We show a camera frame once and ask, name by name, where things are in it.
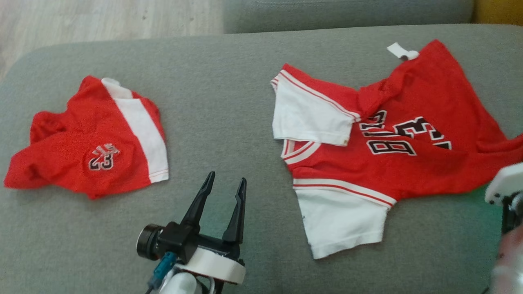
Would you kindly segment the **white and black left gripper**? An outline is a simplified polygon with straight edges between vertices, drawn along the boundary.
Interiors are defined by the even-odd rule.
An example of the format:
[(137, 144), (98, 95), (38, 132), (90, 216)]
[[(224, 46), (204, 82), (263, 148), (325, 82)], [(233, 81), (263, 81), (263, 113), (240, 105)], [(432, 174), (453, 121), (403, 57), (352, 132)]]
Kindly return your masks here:
[[(200, 232), (199, 222), (212, 191), (215, 175), (213, 171), (208, 173), (182, 219), (181, 225), (190, 228), (194, 234)], [(235, 285), (243, 283), (246, 268), (240, 258), (240, 245), (243, 243), (244, 234), (246, 190), (247, 180), (242, 178), (235, 194), (237, 204), (224, 231), (223, 240), (211, 236), (197, 236), (196, 251), (188, 262), (178, 262), (176, 268)]]

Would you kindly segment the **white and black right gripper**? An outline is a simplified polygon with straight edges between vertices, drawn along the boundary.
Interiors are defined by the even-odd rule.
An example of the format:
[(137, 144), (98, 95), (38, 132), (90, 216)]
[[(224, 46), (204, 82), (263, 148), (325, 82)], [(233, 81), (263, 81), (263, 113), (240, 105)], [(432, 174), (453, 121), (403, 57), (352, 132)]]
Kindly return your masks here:
[(485, 202), (502, 205), (505, 197), (523, 190), (523, 164), (505, 166), (498, 171), (485, 191)]

